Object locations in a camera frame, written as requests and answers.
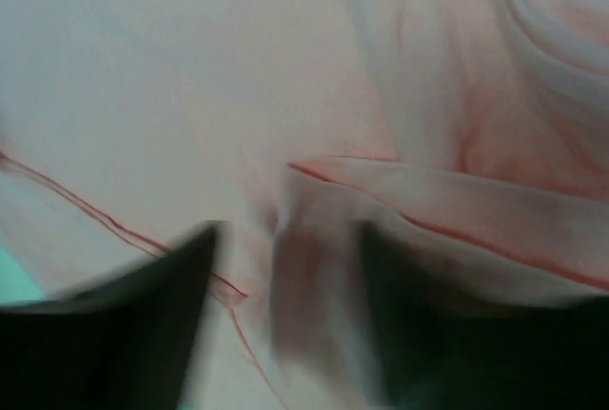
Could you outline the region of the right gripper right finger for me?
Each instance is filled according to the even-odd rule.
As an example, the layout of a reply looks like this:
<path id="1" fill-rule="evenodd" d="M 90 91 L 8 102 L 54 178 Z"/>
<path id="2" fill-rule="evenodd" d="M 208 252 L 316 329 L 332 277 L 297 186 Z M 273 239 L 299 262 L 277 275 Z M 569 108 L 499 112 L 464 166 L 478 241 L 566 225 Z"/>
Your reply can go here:
<path id="1" fill-rule="evenodd" d="M 369 322 L 391 409 L 604 409 L 608 300 L 491 303 L 423 269 L 422 254 L 358 228 Z"/>

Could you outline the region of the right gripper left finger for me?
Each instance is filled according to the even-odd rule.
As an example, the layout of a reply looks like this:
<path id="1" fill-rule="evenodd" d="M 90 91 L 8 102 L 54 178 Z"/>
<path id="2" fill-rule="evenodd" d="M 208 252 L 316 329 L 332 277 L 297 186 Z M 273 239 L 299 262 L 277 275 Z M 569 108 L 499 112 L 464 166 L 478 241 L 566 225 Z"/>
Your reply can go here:
<path id="1" fill-rule="evenodd" d="M 2 408 L 179 408 L 218 242 L 209 225 L 98 283 L 2 305 Z"/>

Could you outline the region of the pink t-shirt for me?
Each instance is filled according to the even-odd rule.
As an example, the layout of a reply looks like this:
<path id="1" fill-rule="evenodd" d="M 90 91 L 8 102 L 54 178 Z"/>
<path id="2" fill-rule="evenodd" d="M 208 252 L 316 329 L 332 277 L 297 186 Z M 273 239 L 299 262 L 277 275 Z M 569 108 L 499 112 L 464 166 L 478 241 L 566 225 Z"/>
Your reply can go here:
<path id="1" fill-rule="evenodd" d="M 1 303 L 223 230 L 182 409 L 376 409 L 369 222 L 497 307 L 608 295 L 608 0 L 1 0 Z"/>

